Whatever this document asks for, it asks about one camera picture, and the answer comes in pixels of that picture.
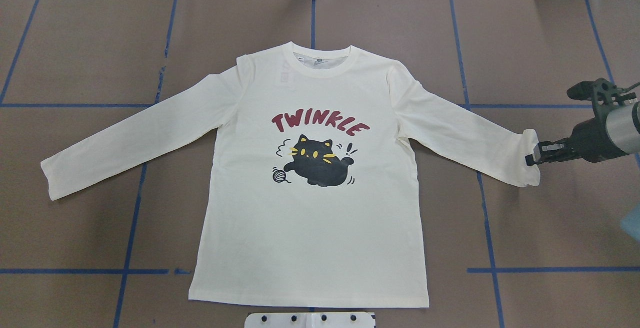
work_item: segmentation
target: robotic hand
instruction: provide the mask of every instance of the robotic hand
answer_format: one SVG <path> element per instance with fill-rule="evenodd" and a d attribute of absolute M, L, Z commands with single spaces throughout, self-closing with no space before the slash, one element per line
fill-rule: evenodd
<path fill-rule="evenodd" d="M 563 162 L 583 158 L 601 162 L 640 151 L 640 112 L 635 93 L 599 78 L 582 81 L 567 90 L 572 100 L 591 101 L 594 118 L 577 124 L 570 137 L 539 142 L 533 155 L 525 157 L 533 166 L 544 162 Z"/>

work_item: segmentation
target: white shirt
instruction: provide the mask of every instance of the white shirt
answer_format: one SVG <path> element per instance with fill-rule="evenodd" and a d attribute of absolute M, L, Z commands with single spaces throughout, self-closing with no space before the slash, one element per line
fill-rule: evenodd
<path fill-rule="evenodd" d="M 409 139 L 537 185 L 515 134 L 425 91 L 397 60 L 286 43 L 44 161 L 58 199 L 218 128 L 189 298 L 256 306 L 428 307 Z"/>

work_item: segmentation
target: white bracket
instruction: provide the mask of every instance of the white bracket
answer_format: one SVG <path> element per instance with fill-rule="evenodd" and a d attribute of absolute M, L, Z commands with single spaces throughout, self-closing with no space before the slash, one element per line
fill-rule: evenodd
<path fill-rule="evenodd" d="M 244 328 L 376 328 L 376 315 L 369 312 L 313 312 L 250 314 Z"/>

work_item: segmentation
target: black cat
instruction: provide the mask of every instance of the black cat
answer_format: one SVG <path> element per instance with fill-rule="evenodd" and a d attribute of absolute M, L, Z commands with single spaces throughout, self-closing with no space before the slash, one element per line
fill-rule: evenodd
<path fill-rule="evenodd" d="M 331 150 L 332 144 L 330 139 L 320 142 L 300 135 L 297 144 L 291 148 L 293 162 L 285 164 L 284 170 L 294 170 L 310 185 L 327 187 L 342 184 L 347 178 L 347 168 L 354 160 L 350 157 L 338 159 Z"/>

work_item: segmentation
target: light blue object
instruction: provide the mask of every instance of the light blue object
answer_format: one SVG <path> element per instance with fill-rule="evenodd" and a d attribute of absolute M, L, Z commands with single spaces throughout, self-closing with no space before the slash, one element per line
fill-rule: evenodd
<path fill-rule="evenodd" d="M 637 205 L 622 219 L 620 226 L 622 226 L 622 229 L 630 234 L 631 237 L 634 237 L 634 239 L 640 242 L 640 205 Z"/>

